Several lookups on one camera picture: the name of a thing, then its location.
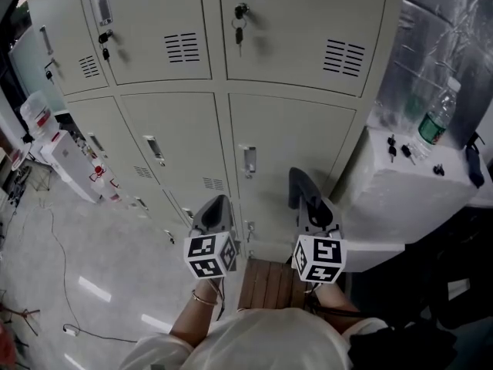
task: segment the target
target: ventilation slot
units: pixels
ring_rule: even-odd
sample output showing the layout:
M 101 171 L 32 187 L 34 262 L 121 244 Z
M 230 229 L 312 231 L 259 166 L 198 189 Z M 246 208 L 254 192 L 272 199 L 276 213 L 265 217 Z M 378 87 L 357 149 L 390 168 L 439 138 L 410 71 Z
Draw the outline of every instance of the ventilation slot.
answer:
M 139 174 L 141 177 L 153 178 L 150 171 L 147 170 L 145 167 L 134 166 L 133 168 L 136 169 L 137 174 Z
M 342 41 L 327 40 L 324 56 L 324 70 L 359 77 L 364 59 L 364 48 Z
M 164 42 L 170 63 L 200 61 L 196 33 L 167 35 Z
M 212 178 L 203 178 L 203 184 L 207 189 L 224 190 L 222 180 L 213 180 Z
M 99 75 L 99 70 L 92 55 L 88 56 L 87 58 L 80 59 L 79 64 L 80 68 L 82 69 L 82 73 L 86 78 L 91 78 Z

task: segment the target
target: gray locker cabinet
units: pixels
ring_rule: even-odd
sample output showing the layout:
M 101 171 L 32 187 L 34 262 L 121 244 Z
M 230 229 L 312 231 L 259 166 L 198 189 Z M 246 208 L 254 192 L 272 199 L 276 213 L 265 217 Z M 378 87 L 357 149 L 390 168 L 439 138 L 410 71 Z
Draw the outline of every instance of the gray locker cabinet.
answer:
M 125 191 L 133 197 L 139 207 L 163 232 L 163 238 L 171 236 L 179 240 L 188 237 L 190 226 L 184 222 L 163 190 L 135 181 L 119 180 Z
M 108 86 L 80 0 L 28 0 L 40 50 L 64 95 Z
M 184 213 L 230 195 L 212 93 L 123 96 L 143 154 Z
M 385 0 L 221 0 L 229 79 L 361 96 Z M 241 56 L 234 9 L 245 3 Z
M 202 0 L 107 0 L 112 22 L 106 43 L 116 83 L 209 79 Z
M 296 213 L 287 206 L 291 167 L 321 187 L 343 145 L 354 111 L 291 99 L 230 95 L 236 171 L 245 237 L 293 240 Z
M 158 185 L 112 97 L 68 103 L 91 147 L 119 180 Z

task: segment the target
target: locker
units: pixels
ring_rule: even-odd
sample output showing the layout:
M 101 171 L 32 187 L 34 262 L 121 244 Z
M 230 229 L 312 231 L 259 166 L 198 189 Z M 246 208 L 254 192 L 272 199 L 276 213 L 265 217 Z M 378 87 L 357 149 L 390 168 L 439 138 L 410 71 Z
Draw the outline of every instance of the locker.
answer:
M 64 95 L 108 86 L 80 0 L 28 0 L 40 50 Z
M 158 185 L 114 98 L 72 102 L 68 107 L 91 147 L 119 180 Z
M 328 178 L 354 111 L 267 96 L 230 95 L 236 172 L 245 237 L 291 241 L 296 213 L 287 207 L 291 167 L 321 187 Z
M 202 0 L 92 0 L 116 83 L 209 79 Z M 102 25 L 102 12 L 111 12 Z
M 184 222 L 162 189 L 125 179 L 119 180 L 119 184 L 134 199 L 135 206 L 147 214 L 157 227 L 164 230 L 165 240 L 188 237 L 189 225 Z
M 212 93 L 123 96 L 143 154 L 185 215 L 230 195 Z
M 385 0 L 221 1 L 229 79 L 361 96 Z M 240 3 L 246 22 L 235 17 Z M 241 55 L 233 27 L 244 27 Z

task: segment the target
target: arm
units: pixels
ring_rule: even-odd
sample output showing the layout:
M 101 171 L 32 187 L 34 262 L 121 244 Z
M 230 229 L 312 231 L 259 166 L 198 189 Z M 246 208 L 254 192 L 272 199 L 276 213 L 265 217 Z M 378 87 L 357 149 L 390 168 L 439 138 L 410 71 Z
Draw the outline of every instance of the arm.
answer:
M 195 290 L 195 295 L 211 303 L 216 303 L 217 293 L 206 280 L 201 280 Z M 202 342 L 209 331 L 210 320 L 214 307 L 190 298 L 187 305 L 176 319 L 170 334 L 186 341 L 194 348 Z
M 358 309 L 354 307 L 337 284 L 322 284 L 315 293 L 322 307 L 358 312 Z M 341 334 L 350 326 L 361 321 L 361 318 L 350 318 L 332 314 L 325 314 L 325 319 Z

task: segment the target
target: gray floor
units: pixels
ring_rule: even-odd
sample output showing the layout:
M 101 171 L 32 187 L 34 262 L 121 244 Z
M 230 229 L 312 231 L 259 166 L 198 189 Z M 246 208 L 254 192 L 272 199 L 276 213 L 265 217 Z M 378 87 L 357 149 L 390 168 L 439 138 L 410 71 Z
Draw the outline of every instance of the gray floor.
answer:
M 81 328 L 98 335 L 136 340 L 160 330 L 145 323 L 143 315 L 174 322 L 196 283 L 183 262 L 183 246 L 179 241 L 172 245 L 134 210 L 82 200 L 58 177 L 49 192 L 26 190 L 8 229 L 0 288 L 7 289 L 4 300 L 11 308 L 41 310 L 30 321 L 38 337 L 22 319 L 13 319 L 15 332 L 30 345 L 29 365 L 38 370 L 118 368 L 132 344 L 62 331 L 63 324 L 75 323 L 63 293 L 63 253 L 51 233 L 51 214 L 39 204 L 55 215 L 72 309 Z M 11 215 L 8 206 L 4 224 Z M 240 259 L 238 271 L 226 279 L 224 316 L 236 309 L 244 267 Z M 110 301 L 82 286 L 80 277 L 111 294 Z

